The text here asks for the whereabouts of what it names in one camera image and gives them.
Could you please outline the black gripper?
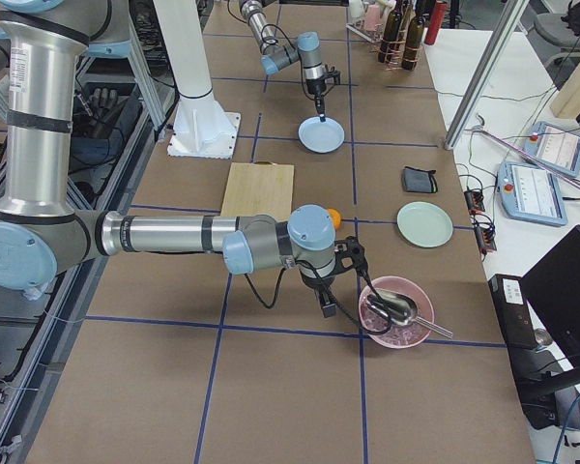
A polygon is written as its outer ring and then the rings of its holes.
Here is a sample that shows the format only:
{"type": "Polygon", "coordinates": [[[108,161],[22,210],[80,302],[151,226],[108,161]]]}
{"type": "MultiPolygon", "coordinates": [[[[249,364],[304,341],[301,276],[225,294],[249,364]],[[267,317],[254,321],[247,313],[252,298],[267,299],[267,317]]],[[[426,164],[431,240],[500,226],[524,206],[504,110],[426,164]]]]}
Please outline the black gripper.
{"type": "Polygon", "coordinates": [[[305,80],[307,93],[314,97],[314,106],[316,113],[321,122],[326,121],[326,105],[324,95],[327,91],[326,78],[319,76],[317,78],[307,78],[305,80]]]}
{"type": "Polygon", "coordinates": [[[324,318],[331,318],[336,315],[336,304],[334,299],[325,290],[329,288],[343,269],[340,267],[337,258],[333,258],[328,264],[318,268],[307,260],[298,260],[299,272],[303,283],[316,291],[318,303],[324,318]]]}

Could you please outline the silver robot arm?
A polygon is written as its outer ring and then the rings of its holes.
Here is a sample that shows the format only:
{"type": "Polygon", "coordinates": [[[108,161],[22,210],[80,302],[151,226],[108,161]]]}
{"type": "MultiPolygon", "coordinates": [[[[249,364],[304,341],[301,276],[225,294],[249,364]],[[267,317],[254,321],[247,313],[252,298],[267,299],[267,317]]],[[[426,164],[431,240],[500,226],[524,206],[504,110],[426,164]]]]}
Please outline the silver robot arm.
{"type": "Polygon", "coordinates": [[[249,26],[260,53],[261,65],[266,75],[279,73],[295,63],[300,63],[304,90],[313,101],[321,122],[326,121],[325,95],[328,91],[329,69],[322,59],[320,38],[315,31],[301,33],[291,40],[264,14],[264,1],[240,1],[239,10],[249,26]]]}
{"type": "MultiPolygon", "coordinates": [[[[316,32],[282,46],[261,1],[239,9],[262,53],[266,73],[300,62],[315,98],[320,127],[326,118],[326,79],[339,83],[321,58],[316,32]]],[[[76,210],[67,203],[78,57],[90,45],[130,51],[129,1],[0,1],[0,24],[11,42],[5,192],[0,197],[0,285],[14,290],[50,282],[63,271],[118,252],[222,254],[233,275],[298,266],[325,317],[338,305],[330,290],[343,273],[334,250],[334,225],[320,206],[307,205],[287,221],[272,217],[137,217],[76,210]]],[[[229,159],[239,113],[224,112],[213,92],[195,1],[155,1],[175,77],[178,112],[171,156],[229,159]]]]}

